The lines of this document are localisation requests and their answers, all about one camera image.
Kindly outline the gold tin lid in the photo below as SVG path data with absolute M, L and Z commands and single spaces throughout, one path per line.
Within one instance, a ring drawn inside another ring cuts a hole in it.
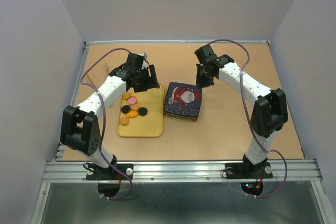
M 167 88 L 163 112 L 193 114 L 200 112 L 202 88 L 195 85 L 170 82 Z

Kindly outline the metal tongs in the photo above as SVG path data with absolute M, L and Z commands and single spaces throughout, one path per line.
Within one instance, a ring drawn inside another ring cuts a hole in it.
M 99 62 L 88 73 L 88 78 L 96 87 L 101 86 L 109 75 L 109 67 L 106 61 Z

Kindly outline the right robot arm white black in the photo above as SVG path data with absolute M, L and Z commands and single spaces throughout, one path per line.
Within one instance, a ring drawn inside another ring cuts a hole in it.
M 210 44 L 195 51 L 199 61 L 196 85 L 206 88 L 218 79 L 241 95 L 251 142 L 241 162 L 229 163 L 224 168 L 224 178 L 255 179 L 260 176 L 272 178 L 268 155 L 277 133 L 288 121 L 287 100 L 281 89 L 261 84 L 245 72 L 228 55 L 218 56 Z

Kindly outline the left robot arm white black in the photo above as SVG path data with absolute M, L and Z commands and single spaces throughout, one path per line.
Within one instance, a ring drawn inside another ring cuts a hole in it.
M 97 88 L 82 79 L 80 84 L 93 90 L 92 95 L 76 106 L 67 106 L 62 114 L 60 142 L 92 161 L 94 168 L 106 179 L 115 175 L 129 179 L 117 168 L 117 158 L 102 146 L 107 124 L 106 110 L 129 89 L 143 92 L 159 88 L 155 66 L 149 64 L 146 53 L 129 52 L 126 62 L 114 68 Z

